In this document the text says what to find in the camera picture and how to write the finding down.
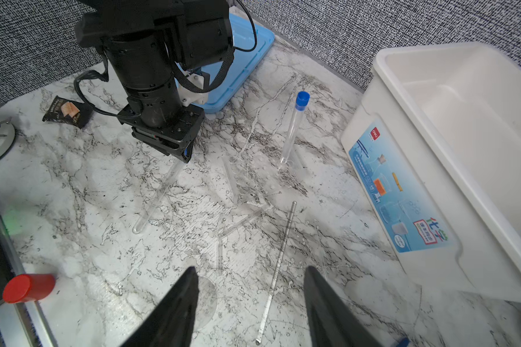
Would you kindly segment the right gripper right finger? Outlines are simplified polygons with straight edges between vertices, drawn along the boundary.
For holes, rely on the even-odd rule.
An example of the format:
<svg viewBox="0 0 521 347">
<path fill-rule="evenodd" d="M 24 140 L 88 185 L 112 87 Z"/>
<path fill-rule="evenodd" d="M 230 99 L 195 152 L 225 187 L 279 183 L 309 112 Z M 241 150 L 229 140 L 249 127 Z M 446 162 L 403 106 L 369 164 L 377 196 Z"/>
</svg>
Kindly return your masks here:
<svg viewBox="0 0 521 347">
<path fill-rule="evenodd" d="M 305 269 L 305 308 L 313 346 L 380 346 L 314 266 Z"/>
</svg>

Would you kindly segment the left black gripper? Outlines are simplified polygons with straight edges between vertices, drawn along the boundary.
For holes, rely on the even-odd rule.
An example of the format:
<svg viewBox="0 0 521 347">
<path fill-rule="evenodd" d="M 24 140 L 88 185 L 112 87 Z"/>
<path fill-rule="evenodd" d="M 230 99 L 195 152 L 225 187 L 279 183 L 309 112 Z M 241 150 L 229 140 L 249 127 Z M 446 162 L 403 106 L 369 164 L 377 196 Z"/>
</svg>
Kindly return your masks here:
<svg viewBox="0 0 521 347">
<path fill-rule="evenodd" d="M 140 117 L 132 117 L 127 105 L 117 115 L 121 124 L 132 128 L 132 136 L 151 146 L 165 156 L 173 156 L 183 163 L 192 158 L 195 139 L 205 119 L 205 111 L 195 105 L 184 107 L 174 124 L 153 128 L 145 125 Z"/>
</svg>

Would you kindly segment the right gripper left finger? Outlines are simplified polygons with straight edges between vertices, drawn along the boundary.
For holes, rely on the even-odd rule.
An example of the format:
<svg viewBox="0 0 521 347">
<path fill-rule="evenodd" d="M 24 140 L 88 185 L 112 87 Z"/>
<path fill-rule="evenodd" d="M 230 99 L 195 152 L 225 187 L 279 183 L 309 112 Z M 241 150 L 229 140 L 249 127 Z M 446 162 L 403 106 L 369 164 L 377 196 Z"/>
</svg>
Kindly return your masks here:
<svg viewBox="0 0 521 347">
<path fill-rule="evenodd" d="M 191 344 L 198 306 L 198 274 L 189 267 L 123 346 Z"/>
</svg>

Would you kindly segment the blue capped test tube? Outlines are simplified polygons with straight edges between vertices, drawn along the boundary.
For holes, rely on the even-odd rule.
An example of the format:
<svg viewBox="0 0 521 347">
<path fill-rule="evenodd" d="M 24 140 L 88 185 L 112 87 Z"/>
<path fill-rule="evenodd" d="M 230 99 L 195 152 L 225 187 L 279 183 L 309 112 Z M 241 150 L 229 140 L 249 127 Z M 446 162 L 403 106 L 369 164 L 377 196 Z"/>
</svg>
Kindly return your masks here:
<svg viewBox="0 0 521 347">
<path fill-rule="evenodd" d="M 392 347 L 409 347 L 411 344 L 411 340 L 405 336 L 404 338 L 400 339 L 399 341 L 396 341 Z"/>
<path fill-rule="evenodd" d="M 281 154 L 280 160 L 279 160 L 279 169 L 282 169 L 284 166 L 287 165 L 289 157 L 291 156 L 292 148 L 295 143 L 295 138 L 297 135 L 297 131 L 299 129 L 301 121 L 303 120 L 305 110 L 309 104 L 310 98 L 311 98 L 310 94 L 306 91 L 300 91 L 297 94 L 296 101 L 295 101 L 295 108 L 292 113 L 292 118 L 289 123 L 287 137 L 285 140 L 285 144 L 282 148 L 282 154 Z"/>
</svg>

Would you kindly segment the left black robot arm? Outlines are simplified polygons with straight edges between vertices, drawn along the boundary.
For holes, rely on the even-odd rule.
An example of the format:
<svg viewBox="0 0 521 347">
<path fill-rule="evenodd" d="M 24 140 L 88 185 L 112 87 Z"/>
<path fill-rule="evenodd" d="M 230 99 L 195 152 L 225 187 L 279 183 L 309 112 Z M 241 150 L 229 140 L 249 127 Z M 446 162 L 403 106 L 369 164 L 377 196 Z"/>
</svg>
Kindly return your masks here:
<svg viewBox="0 0 521 347">
<path fill-rule="evenodd" d="M 179 90 L 205 94 L 225 80 L 237 47 L 233 1 L 90 1 L 75 26 L 78 45 L 114 70 L 128 104 L 116 117 L 133 137 L 189 162 L 205 112 Z"/>
</svg>

